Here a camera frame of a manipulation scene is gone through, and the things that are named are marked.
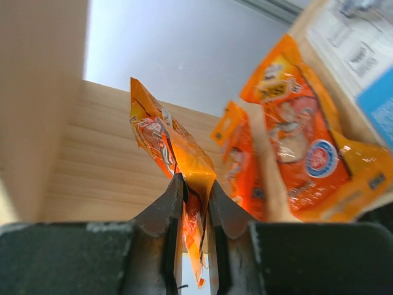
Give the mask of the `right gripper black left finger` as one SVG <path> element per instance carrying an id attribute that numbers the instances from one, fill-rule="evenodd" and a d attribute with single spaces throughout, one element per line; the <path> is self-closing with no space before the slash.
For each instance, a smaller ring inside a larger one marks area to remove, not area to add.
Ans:
<path id="1" fill-rule="evenodd" d="M 180 294 L 180 174 L 129 221 L 1 226 L 2 294 Z"/>

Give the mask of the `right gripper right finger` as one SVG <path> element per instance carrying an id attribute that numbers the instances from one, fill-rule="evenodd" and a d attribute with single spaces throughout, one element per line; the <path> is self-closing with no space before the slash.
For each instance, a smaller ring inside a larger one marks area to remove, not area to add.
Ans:
<path id="1" fill-rule="evenodd" d="M 260 222 L 218 183 L 209 200 L 212 294 L 391 294 L 392 206 L 350 223 Z"/>

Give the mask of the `blue Gillette razor pack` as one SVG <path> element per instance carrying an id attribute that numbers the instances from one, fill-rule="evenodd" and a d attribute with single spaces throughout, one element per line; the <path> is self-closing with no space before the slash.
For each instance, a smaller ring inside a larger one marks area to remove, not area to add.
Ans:
<path id="1" fill-rule="evenodd" d="M 307 38 L 376 140 L 392 148 L 392 1 L 327 1 Z"/>

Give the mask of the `orange BIC razor pack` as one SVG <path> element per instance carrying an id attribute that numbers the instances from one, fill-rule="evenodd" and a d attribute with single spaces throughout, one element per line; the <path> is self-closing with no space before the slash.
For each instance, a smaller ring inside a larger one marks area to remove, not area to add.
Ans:
<path id="1" fill-rule="evenodd" d="M 258 65 L 240 97 L 263 109 L 267 141 L 296 218 L 351 221 L 392 186 L 390 153 L 343 135 L 333 100 L 291 36 Z"/>
<path id="2" fill-rule="evenodd" d="M 245 110 L 230 101 L 210 137 L 222 150 L 225 193 L 254 218 L 265 221 L 266 199 Z"/>
<path id="3" fill-rule="evenodd" d="M 190 256 L 193 276 L 204 286 L 203 254 L 206 213 L 216 180 L 214 165 L 193 136 L 136 78 L 130 79 L 130 125 L 136 142 L 169 178 L 180 173 L 187 195 L 183 205 L 182 240 Z"/>

